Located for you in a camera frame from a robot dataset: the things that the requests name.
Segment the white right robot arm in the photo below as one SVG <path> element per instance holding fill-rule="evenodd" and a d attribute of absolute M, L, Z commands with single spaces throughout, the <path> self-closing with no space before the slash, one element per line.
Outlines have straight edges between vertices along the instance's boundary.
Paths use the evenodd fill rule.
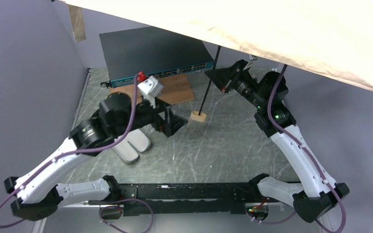
<path fill-rule="evenodd" d="M 285 155 L 300 180 L 287 183 L 260 174 L 252 179 L 256 193 L 293 207 L 308 223 L 317 221 L 349 194 L 348 186 L 338 183 L 317 161 L 284 105 L 288 87 L 283 73 L 270 71 L 257 80 L 249 73 L 247 62 L 239 60 L 227 68 L 207 70 L 205 75 L 222 93 L 234 90 L 256 108 L 258 127 Z"/>

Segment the beige umbrella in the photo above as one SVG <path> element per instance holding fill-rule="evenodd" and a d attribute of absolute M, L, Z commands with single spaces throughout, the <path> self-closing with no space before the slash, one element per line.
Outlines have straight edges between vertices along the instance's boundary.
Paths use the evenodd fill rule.
<path fill-rule="evenodd" d="M 373 92 L 372 0 L 64 0 Z"/>

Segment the beige umbrella case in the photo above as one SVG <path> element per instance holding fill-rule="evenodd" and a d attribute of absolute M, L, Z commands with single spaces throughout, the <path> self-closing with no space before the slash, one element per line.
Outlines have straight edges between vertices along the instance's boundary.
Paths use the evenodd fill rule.
<path fill-rule="evenodd" d="M 150 139 L 140 129 L 133 130 L 112 151 L 127 164 L 135 162 L 151 146 Z"/>

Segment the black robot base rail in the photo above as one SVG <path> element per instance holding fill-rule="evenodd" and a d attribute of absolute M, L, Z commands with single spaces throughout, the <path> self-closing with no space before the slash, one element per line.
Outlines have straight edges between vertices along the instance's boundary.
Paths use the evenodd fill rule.
<path fill-rule="evenodd" d="M 245 214 L 247 209 L 276 203 L 246 183 L 121 183 L 124 216 L 148 214 Z"/>

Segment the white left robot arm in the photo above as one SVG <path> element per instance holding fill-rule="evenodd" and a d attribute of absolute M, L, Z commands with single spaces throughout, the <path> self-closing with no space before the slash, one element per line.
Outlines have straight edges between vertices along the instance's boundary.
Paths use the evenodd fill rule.
<path fill-rule="evenodd" d="M 155 103 L 155 106 L 147 100 L 137 103 L 124 93 L 112 93 L 102 100 L 96 112 L 72 129 L 44 162 L 22 177 L 5 180 L 6 191 L 16 197 L 10 205 L 12 214 L 38 221 L 70 204 L 120 200 L 121 188 L 113 176 L 75 184 L 63 184 L 60 180 L 77 165 L 122 141 L 131 131 L 151 125 L 170 137 L 187 124 L 185 118 L 172 111 L 170 104 L 160 99 Z"/>

